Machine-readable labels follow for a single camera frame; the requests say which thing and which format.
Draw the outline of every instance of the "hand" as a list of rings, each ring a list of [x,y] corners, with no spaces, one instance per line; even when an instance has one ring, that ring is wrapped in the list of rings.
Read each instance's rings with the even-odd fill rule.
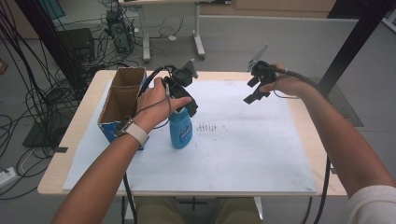
[[[285,69],[285,65],[282,63],[274,63],[274,65],[277,68]],[[311,86],[296,77],[279,74],[279,78],[275,82],[260,87],[260,92],[278,90],[286,93],[287,95],[295,95],[301,98],[304,90],[311,88]]]
[[[167,119],[172,111],[190,101],[190,97],[173,99],[167,96],[163,87],[163,79],[157,77],[154,79],[154,88],[147,89],[137,99],[138,113],[134,117],[134,123],[149,133],[155,126]]]

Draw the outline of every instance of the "white power strip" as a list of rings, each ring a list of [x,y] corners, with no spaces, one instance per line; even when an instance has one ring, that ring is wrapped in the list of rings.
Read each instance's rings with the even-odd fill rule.
[[[0,173],[0,188],[18,178],[18,176],[15,174],[14,168],[9,167],[7,170],[8,173],[6,173],[6,171]]]

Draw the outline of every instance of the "white sleeve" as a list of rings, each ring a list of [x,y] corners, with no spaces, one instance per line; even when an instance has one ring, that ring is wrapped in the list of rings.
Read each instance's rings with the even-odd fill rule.
[[[396,223],[396,188],[371,186],[360,189],[349,200],[349,224]]]

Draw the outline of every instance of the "tiled floor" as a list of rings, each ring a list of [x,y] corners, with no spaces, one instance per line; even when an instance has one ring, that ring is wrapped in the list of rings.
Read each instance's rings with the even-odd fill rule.
[[[178,20],[172,22],[178,26]],[[356,21],[205,16],[201,18],[201,36],[206,57],[204,61],[200,61],[191,37],[193,19],[186,18],[176,41],[151,40],[152,47],[155,48],[153,50],[160,54],[153,58],[148,67],[154,68],[166,63],[182,65],[190,58],[196,58],[197,70],[245,71],[248,60],[264,43],[268,43],[270,48],[264,54],[263,60],[270,63],[282,62],[289,70],[309,77],[321,77],[355,24]],[[29,44],[40,54],[37,41],[30,40]],[[15,119],[26,110],[23,102],[27,90],[3,44],[0,45],[0,52],[1,57],[11,63],[7,73],[0,76],[0,114]],[[395,52],[396,34],[385,25],[379,24],[337,85],[364,124],[359,131],[373,145],[396,177],[396,104],[393,100],[396,95]],[[50,64],[55,70],[56,65],[53,62]],[[48,84],[37,65],[34,65],[34,71],[37,83],[45,88]],[[21,142],[32,124],[32,119],[20,122],[7,152],[0,158],[2,167],[15,167],[18,158],[26,152],[27,148]],[[34,162],[33,159],[28,160],[24,166],[29,167]],[[49,161],[40,163],[36,170],[45,168],[48,163]],[[24,178],[11,192],[0,198],[19,195],[36,187],[40,177],[41,175]],[[63,198],[40,195],[34,191],[18,199],[0,201],[0,223],[49,223]],[[264,218],[268,223],[300,223],[307,201],[305,197],[262,198]],[[329,198],[321,223],[345,222],[346,201],[346,197]],[[202,210],[198,213],[208,214],[209,207],[202,205]],[[189,222],[202,223],[200,219],[196,219],[197,213],[193,213],[189,207],[181,207],[181,210]],[[317,210],[318,199],[315,199],[308,223],[314,220]],[[104,221],[117,222],[120,222],[120,198],[115,199]]]

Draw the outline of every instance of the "blue bottle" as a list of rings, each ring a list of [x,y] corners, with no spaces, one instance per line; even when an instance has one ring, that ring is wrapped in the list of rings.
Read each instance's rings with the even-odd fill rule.
[[[181,149],[186,146],[192,138],[192,123],[187,108],[174,111],[169,117],[169,130],[172,146]]]

